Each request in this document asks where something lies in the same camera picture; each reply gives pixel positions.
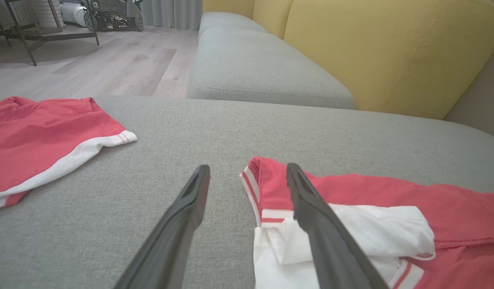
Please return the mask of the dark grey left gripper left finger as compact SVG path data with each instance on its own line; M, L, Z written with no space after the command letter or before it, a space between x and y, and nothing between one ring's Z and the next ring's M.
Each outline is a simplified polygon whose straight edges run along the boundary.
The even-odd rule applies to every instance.
M194 232L203 221L210 168L196 168L114 289L182 289Z

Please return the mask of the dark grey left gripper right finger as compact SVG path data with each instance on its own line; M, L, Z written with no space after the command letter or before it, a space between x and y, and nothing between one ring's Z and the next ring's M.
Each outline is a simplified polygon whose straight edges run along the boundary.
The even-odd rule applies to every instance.
M296 163L287 165L293 218L308 237L320 289L388 289L366 254Z

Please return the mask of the red shorts with white band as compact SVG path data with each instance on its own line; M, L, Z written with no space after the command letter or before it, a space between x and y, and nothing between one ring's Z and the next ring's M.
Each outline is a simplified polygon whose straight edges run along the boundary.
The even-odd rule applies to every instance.
M137 141L92 98L0 101L0 209L59 179L103 147Z

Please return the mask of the red and white striped jersey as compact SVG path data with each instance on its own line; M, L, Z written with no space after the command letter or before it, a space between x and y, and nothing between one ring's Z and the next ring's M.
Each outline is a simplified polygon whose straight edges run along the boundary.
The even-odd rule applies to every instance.
M494 289L493 193L304 173L388 289ZM255 157L240 180L256 218L256 289L320 289L309 237L293 218L287 166Z

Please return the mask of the large grey sofa chaise cushion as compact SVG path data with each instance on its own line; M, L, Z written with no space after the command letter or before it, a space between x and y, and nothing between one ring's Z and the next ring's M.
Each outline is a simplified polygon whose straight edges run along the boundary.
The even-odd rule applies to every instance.
M494 193L494 137L458 123L360 110L101 96L137 141L0 209L0 289L113 289L194 170L210 166L183 289L254 289L254 156L314 176L388 176Z

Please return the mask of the grey sofa seat cushion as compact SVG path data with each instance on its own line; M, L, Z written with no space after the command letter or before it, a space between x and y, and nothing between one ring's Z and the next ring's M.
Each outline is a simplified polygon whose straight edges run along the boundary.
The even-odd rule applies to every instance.
M198 35L199 40L203 35L203 32L211 27L239 28L248 31L268 33L268 31L260 24L246 16L228 12L206 12L201 16Z
M322 108L356 108L334 76L276 36L224 27L199 38L187 97Z

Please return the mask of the yellow sofa back cushion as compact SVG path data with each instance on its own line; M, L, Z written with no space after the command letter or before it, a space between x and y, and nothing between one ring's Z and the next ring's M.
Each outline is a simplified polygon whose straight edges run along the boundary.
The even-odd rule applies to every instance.
M227 12L252 19L255 0L203 0L203 13Z
M494 50L492 0L294 0L284 40L359 110L443 119Z
M255 0L253 20L269 33L284 38L294 0Z

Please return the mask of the grey pleated curtain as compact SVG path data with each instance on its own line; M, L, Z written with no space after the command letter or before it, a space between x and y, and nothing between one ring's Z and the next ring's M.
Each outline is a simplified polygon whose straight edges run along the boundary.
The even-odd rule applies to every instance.
M203 0L127 0L128 15L140 14L145 26L199 30Z

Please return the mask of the grey coffee table metal legs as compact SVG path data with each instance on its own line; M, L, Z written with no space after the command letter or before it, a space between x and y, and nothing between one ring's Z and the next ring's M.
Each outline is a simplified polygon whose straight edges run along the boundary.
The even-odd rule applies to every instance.
M58 18L58 13L56 11L56 7L54 6L53 0L46 1L49 7L49 11L52 13L52 18L56 23L55 27L41 27L33 8L30 8L33 23L20 25L11 7L11 3L21 1L26 0L0 0L0 2L5 5L6 9L8 10L8 14L11 16L13 21L13 25L10 28L4 28L3 24L0 21L0 38L5 39L5 42L9 48L13 48L11 40L19 40L23 44L33 66L37 65L33 55L33 51L47 44L48 42L94 38L96 45L98 47L100 46L100 40L96 31L83 33L65 33L63 31L61 20Z

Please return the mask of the tracked robot vehicle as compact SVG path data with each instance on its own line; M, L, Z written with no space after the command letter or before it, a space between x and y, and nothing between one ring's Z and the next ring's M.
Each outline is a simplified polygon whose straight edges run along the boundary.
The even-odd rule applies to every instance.
M140 14L128 16L128 2L141 9L143 0L81 0L86 27L92 32L142 31L143 18Z

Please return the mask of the white rounded appliance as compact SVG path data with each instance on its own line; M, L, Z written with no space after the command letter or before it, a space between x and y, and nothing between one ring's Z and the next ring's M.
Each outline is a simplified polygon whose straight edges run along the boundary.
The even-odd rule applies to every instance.
M60 11L64 22L87 27L85 22L86 6L81 2L64 2L60 4Z

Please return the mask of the white ribbed plant pot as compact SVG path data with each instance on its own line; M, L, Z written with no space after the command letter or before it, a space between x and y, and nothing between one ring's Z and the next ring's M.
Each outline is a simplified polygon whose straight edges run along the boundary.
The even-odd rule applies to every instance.
M40 24L40 28L55 28L57 27L56 20L52 13L51 6L49 5L49 0L28 0L30 6L34 11L34 15L38 23ZM62 28L66 26L63 21L61 14L61 5L59 0L50 0L53 4L53 7L56 11L57 18L60 22Z

